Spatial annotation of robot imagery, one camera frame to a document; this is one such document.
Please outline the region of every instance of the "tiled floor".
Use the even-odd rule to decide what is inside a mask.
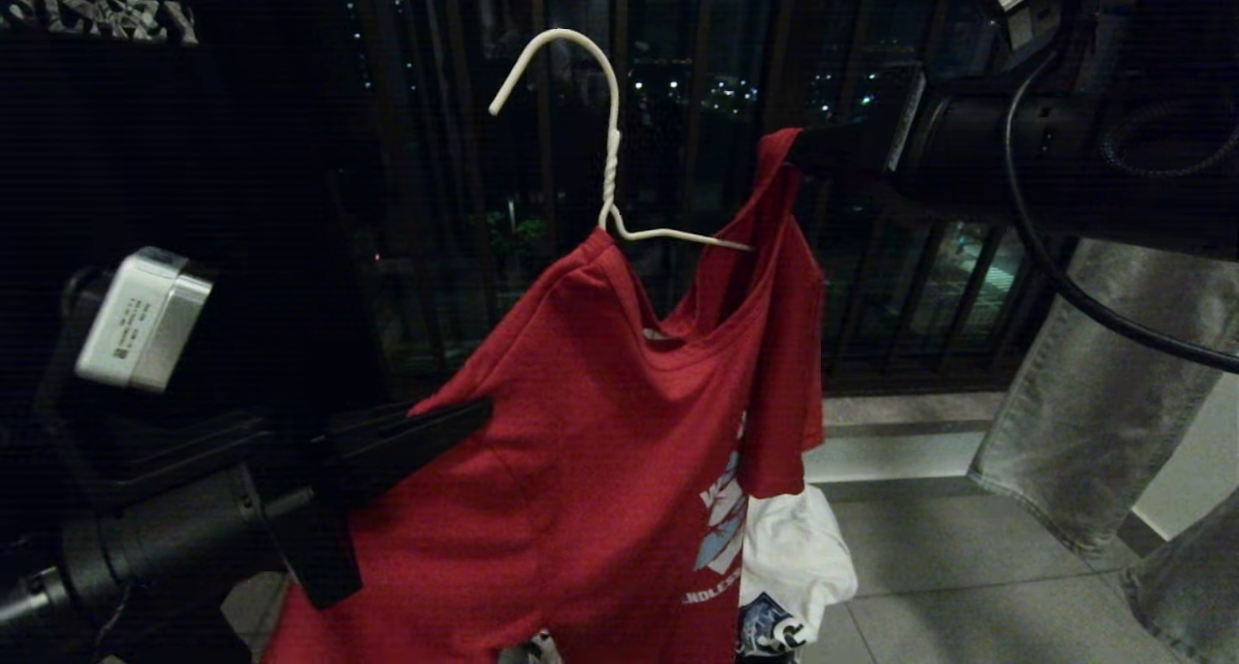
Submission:
[[[1116,545],[1084,561],[990,496],[834,505],[860,579],[805,664],[1176,664],[1132,618]]]

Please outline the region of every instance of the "gray pants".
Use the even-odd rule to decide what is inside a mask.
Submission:
[[[1085,292],[1140,323],[1239,349],[1235,264],[1084,240],[1070,271]],[[1129,342],[1057,299],[969,476],[1022,502],[1079,555],[1095,556],[1219,377]],[[1151,633],[1201,662],[1239,664],[1239,499],[1124,580]]]

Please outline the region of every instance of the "printed graphic on shirt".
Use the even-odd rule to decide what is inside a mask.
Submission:
[[[709,567],[724,575],[740,554],[748,500],[736,479],[738,470],[740,452],[732,451],[726,471],[701,493],[701,502],[710,508],[710,531],[698,550],[694,570]]]
[[[193,11],[160,0],[0,0],[0,30],[24,25],[50,33],[195,47]]]
[[[747,657],[784,654],[804,645],[797,621],[766,592],[740,609],[736,652]]]
[[[740,429],[736,431],[736,439],[740,439],[743,434],[745,416],[742,415],[740,417]],[[710,601],[729,590],[740,579],[738,566],[730,575],[727,574],[727,570],[736,562],[736,556],[740,555],[740,550],[743,546],[745,517],[748,514],[748,498],[740,489],[738,471],[740,452],[732,451],[727,458],[727,466],[724,468],[722,474],[719,476],[719,479],[700,493],[701,502],[710,510],[710,530],[701,540],[701,548],[698,549],[696,564],[693,567],[696,571],[710,570],[719,575],[726,575],[726,577],[707,590],[684,595],[685,603]]]

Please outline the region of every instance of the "balcony railing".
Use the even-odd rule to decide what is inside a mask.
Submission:
[[[370,105],[357,126],[374,140],[337,175],[338,197],[400,382],[450,374],[597,216],[608,102],[584,52],[546,47],[502,116],[484,113],[540,30],[581,30],[615,64],[631,222],[704,233],[747,197],[764,131],[862,120],[886,64],[955,78],[1006,59],[974,0],[335,1]],[[1051,297],[1012,230],[814,178],[797,214],[829,277],[829,391],[1010,382]],[[624,250],[669,310],[698,249]]]

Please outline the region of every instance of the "t-shirt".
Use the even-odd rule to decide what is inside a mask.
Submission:
[[[790,206],[797,130],[664,320],[601,228],[413,414],[489,398],[472,437],[357,512],[364,588],[291,590],[266,664],[492,664],[546,629],[566,662],[730,664],[746,494],[804,487],[821,436],[823,275]]]

